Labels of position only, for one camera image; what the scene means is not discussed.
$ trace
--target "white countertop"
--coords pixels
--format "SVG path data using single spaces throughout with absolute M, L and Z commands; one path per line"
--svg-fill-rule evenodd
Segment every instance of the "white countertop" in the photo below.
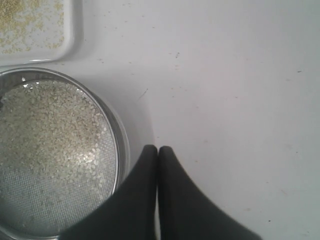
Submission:
M 134 159 L 144 144 L 172 146 L 199 188 L 264 240 L 320 239 L 320 1 L 77 7 L 77 48 L 33 66 L 107 100 Z

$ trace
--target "metal rim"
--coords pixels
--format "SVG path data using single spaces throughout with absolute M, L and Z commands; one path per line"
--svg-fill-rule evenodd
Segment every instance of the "metal rim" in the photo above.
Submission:
M 95 103 L 95 105 L 101 110 L 110 128 L 113 142 L 114 142 L 114 148 L 115 148 L 116 173 L 114 177 L 114 184 L 111 191 L 111 195 L 112 195 L 115 192 L 115 190 L 119 187 L 119 185 L 123 182 L 126 175 L 128 174 L 127 163 L 129 162 L 129 159 L 130 159 L 129 141 L 126 134 L 126 130 L 124 128 L 123 123 L 120 121 L 119 116 L 116 114 L 116 112 L 104 101 L 102 101 L 97 95 L 92 93 L 82 83 L 78 82 L 77 80 L 73 79 L 72 77 L 66 74 L 63 74 L 55 70 L 41 68 L 41 67 L 19 67 L 19 68 L 14 68 L 14 69 L 0 72 L 0 78 L 3 76 L 14 75 L 18 73 L 48 74 L 52 76 L 52 79 L 55 79 L 55 77 L 59 77 L 63 81 L 70 83 L 74 86 L 77 86 L 79 89 L 81 89 L 85 94 L 88 95 L 88 97 L 90 97 L 90 99 Z M 14 229 L 10 229 L 10 230 L 9 229 L 0 225 L 0 234 L 3 234 L 4 237 L 9 237 L 9 239 L 14 239 L 14 240 L 58 240 L 59 239 L 58 235 L 57 236 L 30 236 L 30 235 L 19 233 Z

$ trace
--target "sieve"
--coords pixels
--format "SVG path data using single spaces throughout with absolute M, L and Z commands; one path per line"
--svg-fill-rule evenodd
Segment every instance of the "sieve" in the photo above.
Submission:
M 54 138 L 54 143 L 62 143 L 62 146 L 57 147 L 50 143 L 52 145 L 49 146 L 49 150 L 44 151 L 45 147 L 41 146 L 41 143 L 46 144 L 48 137 L 43 134 L 47 133 L 37 131 L 37 135 L 32 138 L 29 133 L 33 132 L 30 130 L 26 135 L 21 134 L 24 129 L 27 131 L 42 126 L 43 129 L 49 128 L 43 115 L 39 115 L 40 119 L 32 115 L 32 121 L 25 120 L 15 124 L 15 121 L 22 121 L 30 112 L 28 108 L 20 106 L 18 96 L 31 91 L 41 92 L 43 89 L 47 90 L 48 94 L 51 89 L 58 89 L 61 94 L 53 95 L 54 99 L 61 97 L 63 100 L 64 94 L 72 96 L 70 99 L 73 101 L 74 109 L 65 108 L 65 114 L 56 112 L 54 105 L 59 104 L 57 108 L 60 109 L 64 102 L 54 101 L 48 104 L 52 115 L 58 118 L 57 122 L 60 123 L 60 118 L 64 117 L 68 122 L 67 116 L 70 113 L 74 116 L 72 121 L 77 124 L 77 114 L 86 116 L 85 107 L 79 108 L 80 111 L 76 110 L 77 101 L 82 101 L 93 111 L 90 117 L 96 127 L 84 125 L 85 128 L 74 130 L 70 127 L 72 124 L 68 125 L 70 135 Z M 18 94 L 10 98 L 10 94 L 15 91 Z M 13 105 L 13 110 L 6 106 L 9 104 L 6 101 Z M 43 103 L 41 101 L 44 101 L 44 98 L 39 97 L 39 101 L 23 103 L 23 106 L 33 104 L 32 108 L 37 110 L 37 104 Z M 15 110 L 14 104 L 19 105 L 18 110 Z M 64 121 L 61 121 L 62 126 L 57 123 L 55 128 L 52 128 L 57 129 L 52 134 L 57 134 L 59 129 L 65 128 Z M 129 144 L 125 129 L 115 111 L 85 86 L 62 73 L 34 67 L 16 68 L 0 73 L 1 123 L 0 240 L 58 239 L 60 233 L 84 219 L 105 202 L 123 182 L 128 171 Z M 85 139 L 81 144 L 88 141 L 88 145 L 74 144 L 73 140 L 76 141 L 78 136 Z M 23 143 L 23 147 L 16 146 L 16 143 Z

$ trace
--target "white plastic tray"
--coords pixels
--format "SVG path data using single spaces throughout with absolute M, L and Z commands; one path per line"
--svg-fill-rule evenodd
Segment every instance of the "white plastic tray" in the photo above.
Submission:
M 74 0 L 40 0 L 36 9 L 23 16 L 35 16 L 23 36 L 14 30 L 0 32 L 0 66 L 47 62 L 62 58 L 73 47 Z

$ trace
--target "sieve rim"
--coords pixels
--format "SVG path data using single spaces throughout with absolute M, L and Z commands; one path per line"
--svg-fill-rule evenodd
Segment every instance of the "sieve rim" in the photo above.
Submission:
M 91 92 L 87 87 L 85 87 L 82 83 L 78 82 L 74 78 L 61 73 L 59 71 L 41 68 L 41 67 L 18 67 L 9 70 L 5 70 L 0 72 L 0 82 L 2 81 L 1 78 L 7 76 L 15 76 L 15 75 L 26 75 L 26 74 L 46 74 L 48 78 L 40 78 L 40 79 L 26 79 L 26 82 L 30 81 L 41 81 L 41 80 L 57 80 L 62 81 L 71 85 L 76 86 L 80 90 L 82 90 L 95 104 L 97 108 L 103 114 L 104 119 L 106 120 L 110 132 L 113 139 L 114 149 L 115 149 L 115 164 L 116 164 L 116 172 L 114 177 L 114 183 L 109 196 L 111 196 L 115 190 L 119 187 L 119 185 L 123 182 L 124 178 L 128 174 L 129 171 L 129 159 L 130 159 L 130 151 L 129 151 L 129 141 L 126 134 L 126 130 L 124 128 L 123 123 L 121 122 L 119 116 L 114 111 L 110 105 L 102 101 L 97 95 Z M 0 222 L 0 239 L 1 237 L 7 237 L 9 240 L 58 240 L 59 235 L 56 236 L 31 236 L 24 233 L 20 233 L 19 231 L 11 228 L 11 227 L 4 227 L 4 223 Z

